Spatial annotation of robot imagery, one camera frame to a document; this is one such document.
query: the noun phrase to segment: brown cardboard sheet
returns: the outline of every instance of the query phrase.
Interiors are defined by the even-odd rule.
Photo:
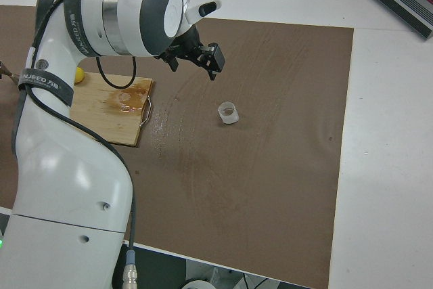
[[[25,61],[34,9],[0,7],[0,60]],[[140,58],[154,111],[138,148],[117,146],[133,174],[136,241],[313,288],[327,288],[352,29],[230,20],[198,24],[226,58],[216,81],[189,62],[173,73]],[[130,74],[128,58],[104,58]],[[94,60],[81,65],[96,72]],[[12,207],[9,132],[17,94],[0,81],[0,206]],[[220,103],[240,121],[224,125]]]

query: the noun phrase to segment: yellow object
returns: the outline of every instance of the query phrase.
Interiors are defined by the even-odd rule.
[[[75,83],[78,84],[78,83],[82,82],[84,77],[85,77],[84,70],[80,67],[76,67]]]

